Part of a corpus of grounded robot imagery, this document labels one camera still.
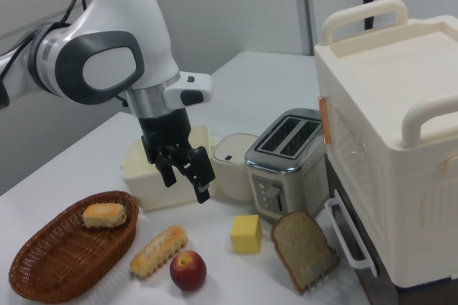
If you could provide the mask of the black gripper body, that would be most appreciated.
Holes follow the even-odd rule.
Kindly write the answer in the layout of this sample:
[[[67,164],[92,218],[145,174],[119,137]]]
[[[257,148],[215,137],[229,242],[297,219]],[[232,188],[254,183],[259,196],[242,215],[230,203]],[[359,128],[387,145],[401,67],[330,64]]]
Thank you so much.
[[[157,118],[139,119],[139,123],[148,162],[157,163],[157,156],[162,153],[168,165],[183,171],[192,150],[188,141],[191,126],[186,109],[173,110]]]

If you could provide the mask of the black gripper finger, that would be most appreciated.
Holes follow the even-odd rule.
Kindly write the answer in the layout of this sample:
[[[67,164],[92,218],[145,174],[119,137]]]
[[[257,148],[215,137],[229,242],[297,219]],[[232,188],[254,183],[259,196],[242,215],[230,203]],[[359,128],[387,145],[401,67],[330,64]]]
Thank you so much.
[[[176,183],[176,177],[172,166],[163,156],[157,156],[157,170],[162,176],[165,187],[169,188]]]
[[[192,184],[199,204],[203,204],[210,199],[209,187],[210,183],[215,179],[215,173],[207,150],[204,147],[185,149],[181,173]]]

